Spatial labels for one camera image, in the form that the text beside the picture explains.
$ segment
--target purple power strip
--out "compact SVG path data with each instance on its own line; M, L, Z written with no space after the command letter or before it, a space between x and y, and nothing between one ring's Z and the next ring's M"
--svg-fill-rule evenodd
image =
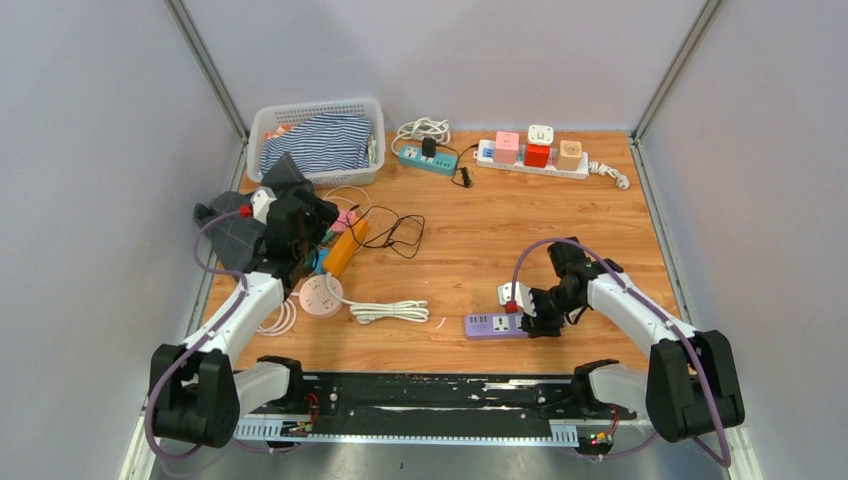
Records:
M465 317L465 337L469 340L527 338L521 330L521 313L472 313Z

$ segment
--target blue object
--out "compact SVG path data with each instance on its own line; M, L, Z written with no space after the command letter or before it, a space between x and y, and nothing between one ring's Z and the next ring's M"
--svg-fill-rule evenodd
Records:
M367 168L371 120L358 115L323 113L282 136L265 140L259 157L264 175L289 152L303 174Z
M436 152L433 158L423 157L421 155L421 147L413 145L404 145L400 148L400 164L407 167L420 168L428 172L438 173L440 175L453 175L456 170L456 157L446 153Z
M315 274L316 275L323 275L323 274L327 273L327 272L324 271L324 259L327 258L327 255L329 255L329 254L330 254L330 251L327 250L326 248L323 248L323 249L318 251L318 258L315 259L315 265L313 265L315 267Z

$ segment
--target tan cube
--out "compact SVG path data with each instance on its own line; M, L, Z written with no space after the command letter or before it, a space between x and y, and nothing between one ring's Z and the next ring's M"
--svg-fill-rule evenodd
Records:
M583 144L562 140L559 142L559 155L557 156L557 170L577 170L580 160L583 159Z

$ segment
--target white wall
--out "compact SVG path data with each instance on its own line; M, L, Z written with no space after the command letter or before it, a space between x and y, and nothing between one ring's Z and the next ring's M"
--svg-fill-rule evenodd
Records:
M703 0L187 0L250 125L371 96L387 124L629 129Z
M848 4L728 0L646 139L695 321L764 478L844 478Z
M162 1L0 3L0 478L114 479L235 137Z

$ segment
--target gray floor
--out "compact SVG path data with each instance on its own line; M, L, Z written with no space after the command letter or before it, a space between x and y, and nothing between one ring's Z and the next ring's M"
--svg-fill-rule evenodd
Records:
M642 437L635 428L616 435L624 450ZM190 472L206 464L217 450L174 464L172 471ZM153 480L168 476L157 463ZM265 480L429 479L679 479L729 478L693 442L668 444L658 440L648 449L621 459L593 464L565 449L503 446L435 446L373 444L305 444L289 454L263 455L226 447L223 456L204 472L182 478Z

